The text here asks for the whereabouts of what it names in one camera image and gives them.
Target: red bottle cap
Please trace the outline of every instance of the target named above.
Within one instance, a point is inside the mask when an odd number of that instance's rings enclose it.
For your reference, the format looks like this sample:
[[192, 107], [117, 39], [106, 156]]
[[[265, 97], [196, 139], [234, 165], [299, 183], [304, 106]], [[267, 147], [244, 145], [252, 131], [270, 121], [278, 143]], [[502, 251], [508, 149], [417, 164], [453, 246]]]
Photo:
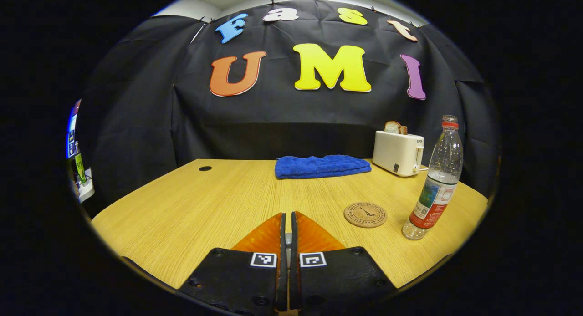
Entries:
[[458, 123], [456, 123], [456, 122], [447, 122], [447, 121], [442, 122], [441, 123], [441, 126], [442, 127], [443, 126], [450, 126], [450, 127], [460, 128], [460, 126], [458, 125]]

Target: screw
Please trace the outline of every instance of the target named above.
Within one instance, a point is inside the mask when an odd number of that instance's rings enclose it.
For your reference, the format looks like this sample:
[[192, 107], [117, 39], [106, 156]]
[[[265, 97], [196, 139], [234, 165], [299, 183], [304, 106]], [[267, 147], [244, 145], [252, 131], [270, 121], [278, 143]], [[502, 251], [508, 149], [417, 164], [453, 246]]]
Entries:
[[219, 248], [214, 248], [211, 250], [211, 252], [216, 255], [217, 257], [222, 256], [225, 252], [223, 251], [223, 249], [219, 249]]
[[196, 277], [189, 278], [188, 284], [190, 284], [192, 286], [196, 286], [196, 287], [202, 287], [202, 285], [198, 282], [198, 279], [196, 279]]
[[269, 300], [265, 299], [264, 297], [254, 297], [253, 302], [259, 306], [266, 306], [269, 304]]

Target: plastic water bottle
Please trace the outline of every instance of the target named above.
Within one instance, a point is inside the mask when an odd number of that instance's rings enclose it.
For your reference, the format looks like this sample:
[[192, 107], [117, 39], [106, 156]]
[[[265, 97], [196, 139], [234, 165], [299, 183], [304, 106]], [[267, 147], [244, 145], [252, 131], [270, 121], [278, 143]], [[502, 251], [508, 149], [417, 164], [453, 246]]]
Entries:
[[458, 118], [444, 115], [441, 126], [443, 131], [431, 154], [423, 191], [402, 229], [403, 235], [410, 240], [421, 239], [437, 223], [462, 173], [464, 151]]

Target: bread slice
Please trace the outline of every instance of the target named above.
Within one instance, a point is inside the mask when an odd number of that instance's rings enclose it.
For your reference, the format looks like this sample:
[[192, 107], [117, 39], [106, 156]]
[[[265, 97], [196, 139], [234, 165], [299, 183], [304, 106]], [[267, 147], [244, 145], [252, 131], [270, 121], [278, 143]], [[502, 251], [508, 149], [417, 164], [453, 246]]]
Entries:
[[396, 122], [396, 121], [387, 121], [385, 123], [385, 132], [388, 133], [395, 133], [395, 134], [399, 134], [400, 133], [400, 128], [401, 125], [400, 123]]
[[388, 133], [395, 133], [401, 135], [407, 135], [407, 127], [402, 126], [400, 123], [396, 121], [387, 121], [385, 123], [385, 132]]

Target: orange letter u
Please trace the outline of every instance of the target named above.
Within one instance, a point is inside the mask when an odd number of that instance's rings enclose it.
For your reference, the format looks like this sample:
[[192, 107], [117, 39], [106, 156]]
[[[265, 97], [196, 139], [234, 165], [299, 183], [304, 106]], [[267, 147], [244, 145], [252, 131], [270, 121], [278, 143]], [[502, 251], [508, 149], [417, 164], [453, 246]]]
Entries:
[[237, 60], [236, 56], [223, 57], [212, 63], [213, 74], [210, 76], [210, 92], [216, 96], [233, 96], [250, 90], [257, 82], [259, 76], [259, 65], [261, 58], [266, 56], [264, 51], [251, 52], [243, 55], [247, 60], [245, 76], [239, 83], [229, 83], [229, 69], [231, 64]]

